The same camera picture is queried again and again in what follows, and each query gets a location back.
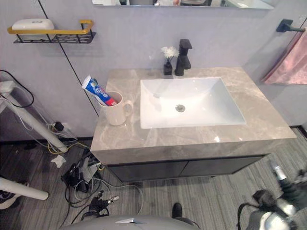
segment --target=white stand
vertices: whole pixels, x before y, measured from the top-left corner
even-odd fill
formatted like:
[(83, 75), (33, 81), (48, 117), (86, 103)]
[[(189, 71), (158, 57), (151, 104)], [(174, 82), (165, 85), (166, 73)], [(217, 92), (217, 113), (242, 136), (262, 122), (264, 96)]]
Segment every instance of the white stand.
[[(16, 101), (11, 96), (11, 91), (13, 90), (15, 84), (13, 81), (3, 81), (1, 82), (0, 92), (1, 94), (4, 94), (4, 96), (11, 101), (13, 104), (17, 106), (21, 106), (18, 101)], [(12, 110), (15, 114), (20, 115), (20, 118), (25, 121), (29, 126), (31, 126), (36, 132), (38, 132), (40, 135), (42, 135), (47, 141), (49, 141), (52, 145), (57, 147), (62, 152), (67, 152), (67, 147), (57, 139), (55, 135), (53, 135), (49, 130), (42, 125), (40, 122), (38, 122), (26, 109), (24, 108), (18, 108), (8, 101), (1, 100), (3, 104), (0, 105), (6, 105), (10, 110)]]
[(31, 197), (38, 200), (46, 200), (49, 196), (49, 193), (40, 191), (34, 188), (27, 187), (23, 184), (19, 184), (13, 181), (9, 181), (0, 177), (0, 190), (15, 193), (22, 196)]

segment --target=black towel bar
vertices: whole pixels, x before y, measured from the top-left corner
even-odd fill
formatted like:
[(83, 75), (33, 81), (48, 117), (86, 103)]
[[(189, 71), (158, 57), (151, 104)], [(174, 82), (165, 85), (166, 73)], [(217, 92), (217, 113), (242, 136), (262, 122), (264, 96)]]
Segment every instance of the black towel bar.
[(293, 20), (283, 19), (280, 22), (279, 26), (277, 27), (276, 31), (281, 32), (281, 33), (284, 33), (286, 31), (297, 31), (297, 32), (304, 32), (305, 31), (305, 28), (292, 27), (291, 26), (292, 22), (293, 22)]

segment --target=towel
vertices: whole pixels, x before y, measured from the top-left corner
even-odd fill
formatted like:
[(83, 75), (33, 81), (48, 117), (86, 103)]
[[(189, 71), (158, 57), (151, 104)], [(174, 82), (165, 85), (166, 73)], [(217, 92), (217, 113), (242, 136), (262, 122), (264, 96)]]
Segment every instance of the towel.
[(266, 84), (307, 84), (307, 29), (297, 33), (281, 60), (262, 79)]

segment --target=plug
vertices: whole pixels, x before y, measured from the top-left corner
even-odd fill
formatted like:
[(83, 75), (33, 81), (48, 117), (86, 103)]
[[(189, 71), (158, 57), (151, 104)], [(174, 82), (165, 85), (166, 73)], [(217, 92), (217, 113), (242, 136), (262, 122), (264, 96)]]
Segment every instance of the plug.
[(64, 125), (60, 121), (56, 121), (53, 125), (53, 127), (58, 131), (61, 132), (64, 129)]

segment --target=white pole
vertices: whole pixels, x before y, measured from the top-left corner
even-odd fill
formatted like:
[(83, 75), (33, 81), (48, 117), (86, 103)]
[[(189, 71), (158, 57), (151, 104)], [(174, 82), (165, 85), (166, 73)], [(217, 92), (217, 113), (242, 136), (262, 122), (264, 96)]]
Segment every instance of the white pole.
[(0, 190), (15, 193), (22, 196), (31, 197), (38, 200), (46, 200), (49, 196), (49, 193), (40, 191), (34, 188), (27, 187), (23, 184), (19, 184), (13, 181), (9, 181), (0, 177)]
[[(16, 101), (10, 94), (6, 96), (6, 98), (11, 101), (13, 104), (21, 106), (18, 101)], [(20, 115), (21, 119), (25, 121), (29, 126), (31, 126), (36, 132), (42, 135), (47, 141), (49, 141), (52, 145), (57, 147), (62, 152), (67, 152), (67, 147), (59, 140), (56, 136), (54, 136), (49, 130), (43, 126), (40, 122), (38, 122), (26, 109), (18, 108), (16, 106), (11, 105), (8, 101), (4, 101), (8, 105), (8, 107), (17, 115)]]

